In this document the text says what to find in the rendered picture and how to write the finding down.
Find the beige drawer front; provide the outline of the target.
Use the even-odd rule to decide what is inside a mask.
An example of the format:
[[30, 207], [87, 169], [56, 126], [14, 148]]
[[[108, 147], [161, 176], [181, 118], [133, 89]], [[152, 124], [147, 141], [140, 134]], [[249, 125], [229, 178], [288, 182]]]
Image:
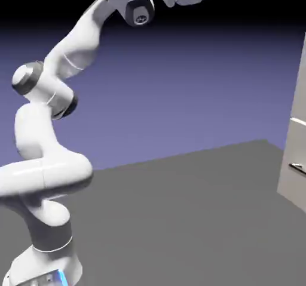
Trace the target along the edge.
[[306, 122], [296, 118], [289, 121], [277, 192], [306, 213], [306, 175], [289, 163], [302, 164], [306, 170]]
[[306, 122], [306, 34], [299, 64], [291, 117]]

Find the beige painted cabinet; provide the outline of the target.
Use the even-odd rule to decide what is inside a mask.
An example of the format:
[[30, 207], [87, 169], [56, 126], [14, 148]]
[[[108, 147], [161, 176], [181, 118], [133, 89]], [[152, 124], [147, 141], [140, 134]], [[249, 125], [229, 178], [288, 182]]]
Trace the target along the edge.
[[277, 192], [306, 213], [306, 34]]

